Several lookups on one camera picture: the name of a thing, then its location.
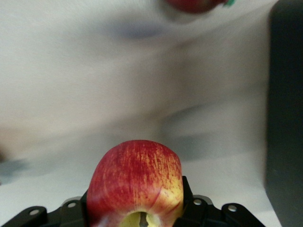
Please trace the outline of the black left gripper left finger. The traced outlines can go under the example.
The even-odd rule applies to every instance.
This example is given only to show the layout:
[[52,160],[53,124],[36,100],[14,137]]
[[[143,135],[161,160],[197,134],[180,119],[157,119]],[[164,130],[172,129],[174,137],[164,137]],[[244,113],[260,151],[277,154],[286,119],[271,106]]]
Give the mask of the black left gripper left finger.
[[89,227],[86,211],[87,193],[67,199],[48,212],[43,206],[24,209],[0,227]]

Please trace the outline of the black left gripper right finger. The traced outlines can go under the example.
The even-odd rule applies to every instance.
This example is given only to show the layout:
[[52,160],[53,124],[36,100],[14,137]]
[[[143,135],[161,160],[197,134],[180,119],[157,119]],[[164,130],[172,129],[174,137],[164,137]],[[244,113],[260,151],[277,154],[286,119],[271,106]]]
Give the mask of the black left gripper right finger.
[[175,227],[266,227],[240,204],[227,203],[216,208],[210,198],[192,193],[186,176],[182,180],[183,214],[175,221]]

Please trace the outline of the red yellow streaked apple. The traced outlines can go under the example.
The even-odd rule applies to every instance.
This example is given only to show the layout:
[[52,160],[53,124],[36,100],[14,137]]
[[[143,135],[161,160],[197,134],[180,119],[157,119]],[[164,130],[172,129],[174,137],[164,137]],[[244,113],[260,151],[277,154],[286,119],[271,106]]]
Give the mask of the red yellow streaked apple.
[[182,215],[181,162],[168,147],[131,140],[100,160],[87,191],[89,227],[173,227]]

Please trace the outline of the black plastic box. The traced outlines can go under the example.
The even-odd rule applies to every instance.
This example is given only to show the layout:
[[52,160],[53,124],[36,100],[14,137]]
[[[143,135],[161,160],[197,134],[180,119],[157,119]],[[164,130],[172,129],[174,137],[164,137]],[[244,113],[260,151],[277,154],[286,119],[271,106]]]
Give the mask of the black plastic box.
[[269,17],[266,192],[282,227],[303,227],[303,0]]

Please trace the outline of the dark mangosteen with green calyx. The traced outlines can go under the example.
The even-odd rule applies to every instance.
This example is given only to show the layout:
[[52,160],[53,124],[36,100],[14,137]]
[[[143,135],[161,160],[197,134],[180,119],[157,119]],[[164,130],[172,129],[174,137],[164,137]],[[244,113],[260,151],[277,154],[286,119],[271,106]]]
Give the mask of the dark mangosteen with green calyx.
[[236,0],[165,0],[173,8],[190,14],[201,14],[218,6],[231,6]]

